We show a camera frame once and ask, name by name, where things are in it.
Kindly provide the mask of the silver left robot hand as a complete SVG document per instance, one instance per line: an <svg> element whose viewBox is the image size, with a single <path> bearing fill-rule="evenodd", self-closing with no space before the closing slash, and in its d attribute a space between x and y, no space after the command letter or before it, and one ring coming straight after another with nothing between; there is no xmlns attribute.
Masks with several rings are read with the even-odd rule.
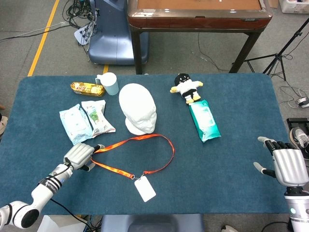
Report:
<svg viewBox="0 0 309 232"><path fill-rule="evenodd" d="M84 170L89 172L95 167L94 163L88 164L95 151L104 149L104 145L97 145L95 147L84 143L75 144L64 156L64 163L69 164L73 170Z"/></svg>

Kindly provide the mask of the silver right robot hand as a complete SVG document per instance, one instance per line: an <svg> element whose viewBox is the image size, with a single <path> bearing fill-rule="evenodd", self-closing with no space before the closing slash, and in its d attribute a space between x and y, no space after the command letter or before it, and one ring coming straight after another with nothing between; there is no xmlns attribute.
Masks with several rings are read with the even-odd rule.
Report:
<svg viewBox="0 0 309 232"><path fill-rule="evenodd" d="M259 136L258 141L269 150L274 164L274 170L270 170L254 162L254 167L260 173L277 179L286 187L302 187L309 182L309 174L301 150L291 143L275 141L263 136Z"/></svg>

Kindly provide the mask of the white ID card holder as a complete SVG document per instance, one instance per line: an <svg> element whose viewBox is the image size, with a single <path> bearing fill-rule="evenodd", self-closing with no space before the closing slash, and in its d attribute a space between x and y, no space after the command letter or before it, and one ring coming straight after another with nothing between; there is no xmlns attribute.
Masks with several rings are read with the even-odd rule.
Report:
<svg viewBox="0 0 309 232"><path fill-rule="evenodd" d="M137 179L134 182L134 185L144 202L147 202L156 196L156 192L146 176Z"/></svg>

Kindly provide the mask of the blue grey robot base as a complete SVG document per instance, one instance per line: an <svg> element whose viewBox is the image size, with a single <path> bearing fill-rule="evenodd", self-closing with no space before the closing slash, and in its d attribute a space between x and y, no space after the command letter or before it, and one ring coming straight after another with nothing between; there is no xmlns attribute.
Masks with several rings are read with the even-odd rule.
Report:
<svg viewBox="0 0 309 232"><path fill-rule="evenodd" d="M131 33L127 21L127 0L90 0L98 10L95 34L88 55L95 64L133 65Z"/></svg>

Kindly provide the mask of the white foam mannequin head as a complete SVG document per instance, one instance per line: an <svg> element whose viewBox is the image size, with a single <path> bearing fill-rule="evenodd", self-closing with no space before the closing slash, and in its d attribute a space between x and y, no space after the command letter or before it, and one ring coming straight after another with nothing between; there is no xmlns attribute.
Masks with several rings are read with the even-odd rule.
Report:
<svg viewBox="0 0 309 232"><path fill-rule="evenodd" d="M154 132L156 105L148 89L136 83L123 86L119 92L119 104L130 133L145 135Z"/></svg>

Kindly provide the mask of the grey sneaker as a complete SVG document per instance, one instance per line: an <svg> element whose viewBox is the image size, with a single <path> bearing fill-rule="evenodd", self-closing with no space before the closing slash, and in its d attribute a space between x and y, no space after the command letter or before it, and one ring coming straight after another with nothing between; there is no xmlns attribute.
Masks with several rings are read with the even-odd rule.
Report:
<svg viewBox="0 0 309 232"><path fill-rule="evenodd" d="M305 160L309 160L309 136L300 127L295 127L290 130L290 140L298 147Z"/></svg>

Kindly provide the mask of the light blue wet wipes pack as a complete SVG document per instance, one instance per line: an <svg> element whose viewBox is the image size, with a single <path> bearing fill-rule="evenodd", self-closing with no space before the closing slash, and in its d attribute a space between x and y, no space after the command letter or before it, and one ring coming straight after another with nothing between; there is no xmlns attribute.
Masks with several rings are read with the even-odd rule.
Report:
<svg viewBox="0 0 309 232"><path fill-rule="evenodd" d="M59 112L60 120L73 145L92 138L92 128L80 104Z"/></svg>

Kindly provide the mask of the white snack bag red seal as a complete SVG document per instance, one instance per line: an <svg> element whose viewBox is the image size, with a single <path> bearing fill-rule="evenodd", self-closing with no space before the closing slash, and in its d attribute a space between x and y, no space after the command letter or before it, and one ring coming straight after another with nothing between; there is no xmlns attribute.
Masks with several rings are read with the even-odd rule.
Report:
<svg viewBox="0 0 309 232"><path fill-rule="evenodd" d="M82 108L86 112L93 128L92 137L95 138L103 133L116 132L116 129L104 116L105 100L82 101Z"/></svg>

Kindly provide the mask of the black floor pedal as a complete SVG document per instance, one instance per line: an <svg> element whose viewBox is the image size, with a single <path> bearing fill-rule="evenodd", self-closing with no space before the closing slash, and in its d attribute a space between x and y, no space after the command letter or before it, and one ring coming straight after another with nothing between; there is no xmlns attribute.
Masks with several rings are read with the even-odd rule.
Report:
<svg viewBox="0 0 309 232"><path fill-rule="evenodd" d="M289 130L295 127L300 127L306 134L309 134L309 118L287 118Z"/></svg>

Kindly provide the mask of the gold biscuit packet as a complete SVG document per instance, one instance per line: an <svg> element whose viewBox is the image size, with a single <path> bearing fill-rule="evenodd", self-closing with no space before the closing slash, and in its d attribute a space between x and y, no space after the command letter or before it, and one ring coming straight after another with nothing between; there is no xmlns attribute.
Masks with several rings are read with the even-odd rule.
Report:
<svg viewBox="0 0 309 232"><path fill-rule="evenodd" d="M74 93L87 96L101 97L105 92L102 85L92 83L72 82L70 87Z"/></svg>

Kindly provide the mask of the blue carpet table cover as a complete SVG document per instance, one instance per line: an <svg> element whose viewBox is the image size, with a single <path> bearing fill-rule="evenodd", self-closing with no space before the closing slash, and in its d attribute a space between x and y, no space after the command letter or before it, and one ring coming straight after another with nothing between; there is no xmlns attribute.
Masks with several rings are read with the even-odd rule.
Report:
<svg viewBox="0 0 309 232"><path fill-rule="evenodd" d="M258 172L253 163L273 169L270 152L257 140L265 136L288 142L271 79L261 73L192 74L204 85L221 137L202 142L188 106L171 94L175 75L119 75L118 85L146 87L156 104L158 137L134 141L125 126L118 96L104 95L105 117L116 131L87 140L106 146L98 162L147 179L156 195L144 202L134 181L101 167L74 171L54 199L75 214L286 213L285 187ZM62 163L71 149L59 112L90 96L75 94L74 81L92 75L34 76L20 81L5 133L0 141L0 207L31 203L38 182Z"/></svg>

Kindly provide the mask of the white box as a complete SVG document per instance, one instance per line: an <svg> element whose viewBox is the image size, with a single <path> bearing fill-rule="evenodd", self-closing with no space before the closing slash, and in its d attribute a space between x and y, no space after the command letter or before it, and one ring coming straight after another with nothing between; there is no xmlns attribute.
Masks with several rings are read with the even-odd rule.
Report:
<svg viewBox="0 0 309 232"><path fill-rule="evenodd" d="M37 232L84 232L85 227L70 215L44 215Z"/></svg>

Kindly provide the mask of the pale blue mug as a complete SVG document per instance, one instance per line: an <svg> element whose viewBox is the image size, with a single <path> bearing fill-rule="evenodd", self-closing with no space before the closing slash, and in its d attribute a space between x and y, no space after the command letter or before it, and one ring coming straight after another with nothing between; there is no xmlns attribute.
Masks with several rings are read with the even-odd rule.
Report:
<svg viewBox="0 0 309 232"><path fill-rule="evenodd" d="M95 81L97 85L103 85L106 92L111 96L116 95L119 91L117 77L112 72L97 74Z"/></svg>

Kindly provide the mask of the beige sandal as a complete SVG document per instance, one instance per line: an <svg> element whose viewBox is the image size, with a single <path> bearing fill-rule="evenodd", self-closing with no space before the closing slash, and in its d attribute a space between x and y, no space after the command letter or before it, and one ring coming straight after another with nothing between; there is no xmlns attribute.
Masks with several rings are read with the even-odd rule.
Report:
<svg viewBox="0 0 309 232"><path fill-rule="evenodd" d="M0 137L3 135L8 123L8 117L0 116Z"/></svg>

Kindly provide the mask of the green wet wipes pack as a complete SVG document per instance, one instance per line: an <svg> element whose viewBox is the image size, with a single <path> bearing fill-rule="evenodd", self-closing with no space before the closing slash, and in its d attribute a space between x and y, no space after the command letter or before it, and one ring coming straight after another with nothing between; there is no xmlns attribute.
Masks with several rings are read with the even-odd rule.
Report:
<svg viewBox="0 0 309 232"><path fill-rule="evenodd" d="M190 103L189 110L198 135L203 143L207 140L221 137L209 104L206 100Z"/></svg>

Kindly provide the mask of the blue grey robot torso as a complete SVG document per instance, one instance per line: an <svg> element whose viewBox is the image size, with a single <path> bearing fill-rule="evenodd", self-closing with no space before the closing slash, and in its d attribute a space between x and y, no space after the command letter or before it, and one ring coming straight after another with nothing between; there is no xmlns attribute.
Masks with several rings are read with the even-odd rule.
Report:
<svg viewBox="0 0 309 232"><path fill-rule="evenodd" d="M104 215L100 232L204 232L203 215Z"/></svg>

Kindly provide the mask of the black tripod stand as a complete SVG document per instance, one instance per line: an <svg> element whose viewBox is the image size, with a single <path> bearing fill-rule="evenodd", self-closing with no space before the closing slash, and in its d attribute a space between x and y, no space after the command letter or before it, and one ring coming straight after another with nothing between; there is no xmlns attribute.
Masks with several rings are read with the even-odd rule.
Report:
<svg viewBox="0 0 309 232"><path fill-rule="evenodd" d="M255 72L253 66L251 65L251 61L255 61L255 60L260 60L260 59L265 59L265 58L274 58L269 64L268 66L264 69L263 74L267 74L270 77L273 77L275 75L280 75L282 74L283 77L281 77L282 80L286 81L286 75L285 75L285 69L284 69L284 63L283 63L283 57L284 57L284 52L285 50L291 45L291 43L299 36L302 35L302 30L305 28L305 26L309 24L309 17L306 19L306 21L301 25L301 27L293 34L293 36L288 40L288 42L284 45L284 47L278 52L278 53L274 53L274 54L270 54L270 55L266 55L266 56L261 56L261 57L256 57L256 58L250 58L250 59L246 59L244 60L244 63L247 63L251 72ZM271 73L273 71L273 69L275 68L276 64L279 62L279 64L281 65L281 72L274 72Z"/></svg>

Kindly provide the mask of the white power strip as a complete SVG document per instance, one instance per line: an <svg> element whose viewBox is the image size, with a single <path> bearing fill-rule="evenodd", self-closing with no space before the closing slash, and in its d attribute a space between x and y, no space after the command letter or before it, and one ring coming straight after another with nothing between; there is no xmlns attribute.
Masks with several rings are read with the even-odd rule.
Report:
<svg viewBox="0 0 309 232"><path fill-rule="evenodd" d="M75 31L74 37L79 45L87 45L89 44L91 37L96 33L96 31L97 24L95 22L90 22Z"/></svg>

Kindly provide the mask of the black and white plush toy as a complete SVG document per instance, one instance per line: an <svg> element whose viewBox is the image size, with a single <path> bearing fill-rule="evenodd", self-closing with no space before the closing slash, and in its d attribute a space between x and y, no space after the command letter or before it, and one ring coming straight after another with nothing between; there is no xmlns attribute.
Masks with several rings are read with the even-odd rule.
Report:
<svg viewBox="0 0 309 232"><path fill-rule="evenodd" d="M197 88L202 86L201 81L192 81L189 74L179 73L174 79L174 86L171 87L170 93L180 93L185 103L190 104L201 99Z"/></svg>

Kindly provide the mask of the white basket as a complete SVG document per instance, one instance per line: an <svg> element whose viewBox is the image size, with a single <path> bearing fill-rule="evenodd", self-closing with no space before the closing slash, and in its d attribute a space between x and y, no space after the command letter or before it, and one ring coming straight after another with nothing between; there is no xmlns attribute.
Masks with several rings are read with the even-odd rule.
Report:
<svg viewBox="0 0 309 232"><path fill-rule="evenodd" d="M309 14L309 0L279 0L281 11L287 14Z"/></svg>

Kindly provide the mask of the brown mahjong table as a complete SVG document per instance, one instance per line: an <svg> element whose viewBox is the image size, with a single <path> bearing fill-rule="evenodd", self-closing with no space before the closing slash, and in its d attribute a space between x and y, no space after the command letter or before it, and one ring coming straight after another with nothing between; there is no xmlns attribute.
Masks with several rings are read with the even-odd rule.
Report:
<svg viewBox="0 0 309 232"><path fill-rule="evenodd" d="M272 19L268 0L127 0L136 74L142 74L144 32L244 33L248 38L232 64L237 73Z"/></svg>

